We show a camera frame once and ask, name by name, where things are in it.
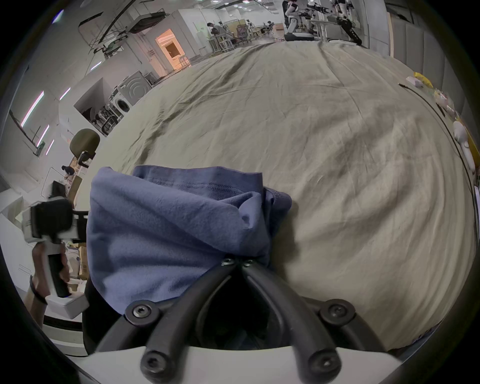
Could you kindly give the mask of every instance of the beige tablecloth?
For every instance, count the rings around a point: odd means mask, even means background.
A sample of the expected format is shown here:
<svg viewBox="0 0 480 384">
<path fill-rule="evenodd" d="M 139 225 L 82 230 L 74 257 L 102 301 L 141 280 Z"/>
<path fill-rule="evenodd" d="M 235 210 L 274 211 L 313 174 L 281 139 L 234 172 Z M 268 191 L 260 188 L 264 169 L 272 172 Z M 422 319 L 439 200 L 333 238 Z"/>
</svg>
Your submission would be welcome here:
<svg viewBox="0 0 480 384">
<path fill-rule="evenodd" d="M 387 348 L 409 344 L 456 300 L 474 256 L 469 179 L 411 70 L 364 48 L 239 48 L 150 91 L 115 127 L 102 166 L 224 166 L 291 195 L 277 272 L 301 295 L 346 299 Z"/>
</svg>

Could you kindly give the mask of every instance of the wrist strap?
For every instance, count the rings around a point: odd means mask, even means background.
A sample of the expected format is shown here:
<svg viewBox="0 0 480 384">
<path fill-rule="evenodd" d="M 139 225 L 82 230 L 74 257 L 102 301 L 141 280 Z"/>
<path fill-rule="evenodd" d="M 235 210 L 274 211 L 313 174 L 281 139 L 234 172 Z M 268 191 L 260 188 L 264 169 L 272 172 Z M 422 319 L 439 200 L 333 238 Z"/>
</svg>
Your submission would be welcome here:
<svg viewBox="0 0 480 384">
<path fill-rule="evenodd" d="M 42 295 L 40 295 L 40 294 L 36 291 L 36 289 L 35 289 L 35 287 L 34 287 L 34 285 L 33 285 L 33 280 L 32 280 L 32 276 L 31 276 L 31 275 L 30 275 L 30 289 L 32 290 L 32 292 L 33 292 L 33 294 L 35 295 L 35 297 L 36 297 L 41 303 L 43 303 L 43 304 L 45 304 L 45 305 L 47 304 L 47 301 L 45 300 L 45 298 L 42 297 Z"/>
</svg>

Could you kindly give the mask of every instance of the yellow object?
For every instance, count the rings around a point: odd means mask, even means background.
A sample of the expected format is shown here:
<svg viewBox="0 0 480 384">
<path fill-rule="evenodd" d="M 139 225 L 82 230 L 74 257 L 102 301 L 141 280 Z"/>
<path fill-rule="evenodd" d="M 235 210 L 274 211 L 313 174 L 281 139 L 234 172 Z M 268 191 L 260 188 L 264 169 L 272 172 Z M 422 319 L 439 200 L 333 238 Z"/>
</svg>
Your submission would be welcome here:
<svg viewBox="0 0 480 384">
<path fill-rule="evenodd" d="M 429 79 L 427 79 L 425 76 L 423 76 L 421 73 L 414 72 L 413 75 L 419 79 L 422 83 L 424 83 L 427 87 L 433 88 L 433 85 Z"/>
</svg>

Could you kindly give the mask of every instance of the washing machine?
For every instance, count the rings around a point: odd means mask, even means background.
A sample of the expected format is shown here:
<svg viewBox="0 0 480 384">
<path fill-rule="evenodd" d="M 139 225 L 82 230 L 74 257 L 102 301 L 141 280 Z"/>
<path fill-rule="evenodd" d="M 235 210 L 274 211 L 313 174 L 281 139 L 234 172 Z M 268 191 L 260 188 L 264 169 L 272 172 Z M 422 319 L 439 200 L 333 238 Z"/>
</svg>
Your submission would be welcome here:
<svg viewBox="0 0 480 384">
<path fill-rule="evenodd" d="M 115 87 L 113 90 L 113 93 L 110 96 L 110 101 L 123 116 L 125 116 L 133 106 L 125 97 L 123 97 L 123 94 L 119 92 L 118 87 Z"/>
<path fill-rule="evenodd" d="M 115 87 L 110 100 L 120 113 L 126 115 L 151 89 L 150 83 L 137 71 Z"/>
<path fill-rule="evenodd" d="M 138 100 L 152 89 L 150 83 L 143 77 L 140 71 L 127 77 L 118 85 L 119 93 L 130 106 L 134 106 Z"/>
</svg>

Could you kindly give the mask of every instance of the door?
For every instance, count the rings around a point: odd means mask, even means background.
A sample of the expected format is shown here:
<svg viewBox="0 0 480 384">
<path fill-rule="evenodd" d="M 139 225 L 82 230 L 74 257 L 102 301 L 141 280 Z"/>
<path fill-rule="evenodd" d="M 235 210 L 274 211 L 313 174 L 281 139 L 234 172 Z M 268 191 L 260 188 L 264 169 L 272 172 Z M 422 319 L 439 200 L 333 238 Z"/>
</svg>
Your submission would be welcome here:
<svg viewBox="0 0 480 384">
<path fill-rule="evenodd" d="M 169 29 L 165 31 L 159 37 L 157 37 L 155 41 L 162 50 L 165 57 L 170 62 L 173 69 L 181 69 L 181 63 L 179 61 L 179 58 L 185 55 L 185 52 L 181 48 L 172 30 Z"/>
</svg>

